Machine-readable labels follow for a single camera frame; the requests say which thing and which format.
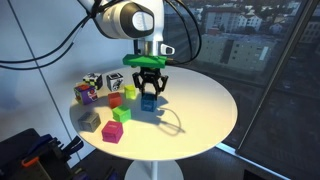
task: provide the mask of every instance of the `purple cube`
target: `purple cube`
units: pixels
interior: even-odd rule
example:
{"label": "purple cube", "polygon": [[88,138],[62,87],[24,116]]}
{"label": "purple cube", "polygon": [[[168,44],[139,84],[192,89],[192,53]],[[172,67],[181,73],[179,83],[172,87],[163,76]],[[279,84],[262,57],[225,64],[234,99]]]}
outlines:
{"label": "purple cube", "polygon": [[98,99],[97,91],[94,86],[81,84],[74,88],[76,100],[83,105],[90,104]]}
{"label": "purple cube", "polygon": [[123,128],[121,122],[108,121],[102,129],[103,141],[118,143],[123,134]]}

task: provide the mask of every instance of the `orange part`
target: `orange part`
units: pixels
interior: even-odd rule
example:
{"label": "orange part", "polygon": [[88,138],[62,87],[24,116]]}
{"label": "orange part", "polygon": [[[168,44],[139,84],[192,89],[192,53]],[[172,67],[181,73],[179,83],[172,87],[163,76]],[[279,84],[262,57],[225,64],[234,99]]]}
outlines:
{"label": "orange part", "polygon": [[33,159],[31,159],[29,162],[25,163],[24,160],[22,160],[21,164],[23,167],[29,167],[32,164],[36,163],[37,161],[39,161],[39,157],[35,157]]}

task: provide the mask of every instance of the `floor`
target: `floor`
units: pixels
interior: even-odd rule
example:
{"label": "floor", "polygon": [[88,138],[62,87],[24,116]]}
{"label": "floor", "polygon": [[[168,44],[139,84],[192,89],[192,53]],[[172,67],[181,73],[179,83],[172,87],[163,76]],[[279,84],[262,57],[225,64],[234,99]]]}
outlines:
{"label": "floor", "polygon": [[[74,168],[83,168],[92,180],[104,180],[108,169],[113,167],[119,179],[122,180],[131,163],[131,160],[113,157],[102,151],[94,150]],[[185,180],[281,179],[219,148],[213,148],[191,158],[177,160],[177,163]]]}

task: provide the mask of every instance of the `red cube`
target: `red cube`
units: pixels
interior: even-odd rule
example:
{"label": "red cube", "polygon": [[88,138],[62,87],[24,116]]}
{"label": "red cube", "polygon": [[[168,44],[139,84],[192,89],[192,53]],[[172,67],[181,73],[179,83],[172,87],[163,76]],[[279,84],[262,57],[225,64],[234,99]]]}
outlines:
{"label": "red cube", "polygon": [[122,99],[119,92],[108,94],[109,106],[111,109],[120,106],[122,104]]}
{"label": "red cube", "polygon": [[103,141],[118,143],[123,134],[123,127],[121,122],[108,121],[102,129]]}

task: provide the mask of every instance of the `green cube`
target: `green cube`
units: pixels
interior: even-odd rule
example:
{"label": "green cube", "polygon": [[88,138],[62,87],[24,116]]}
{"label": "green cube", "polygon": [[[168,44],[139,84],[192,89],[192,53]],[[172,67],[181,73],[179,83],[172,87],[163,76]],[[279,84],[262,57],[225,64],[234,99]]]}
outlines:
{"label": "green cube", "polygon": [[131,119],[131,110],[124,105],[120,105],[112,109],[112,115],[114,120],[124,123]]}

